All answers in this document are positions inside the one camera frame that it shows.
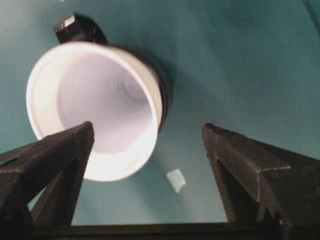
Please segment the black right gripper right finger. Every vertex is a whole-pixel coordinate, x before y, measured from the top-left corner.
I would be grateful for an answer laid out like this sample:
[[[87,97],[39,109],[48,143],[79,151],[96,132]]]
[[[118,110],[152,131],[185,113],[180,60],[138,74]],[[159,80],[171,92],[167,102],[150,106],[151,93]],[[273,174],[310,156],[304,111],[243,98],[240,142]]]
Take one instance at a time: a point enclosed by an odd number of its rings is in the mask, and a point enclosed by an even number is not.
[[[282,240],[320,237],[320,162],[211,123],[203,145],[230,223],[272,223]]]

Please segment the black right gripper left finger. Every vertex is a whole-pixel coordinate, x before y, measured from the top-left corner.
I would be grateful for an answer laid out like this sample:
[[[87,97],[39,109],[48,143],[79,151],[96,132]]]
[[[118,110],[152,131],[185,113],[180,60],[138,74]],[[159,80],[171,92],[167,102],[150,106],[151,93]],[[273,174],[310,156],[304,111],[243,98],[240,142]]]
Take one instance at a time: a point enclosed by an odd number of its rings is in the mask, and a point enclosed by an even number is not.
[[[70,225],[94,138],[85,121],[1,153],[0,224]]]

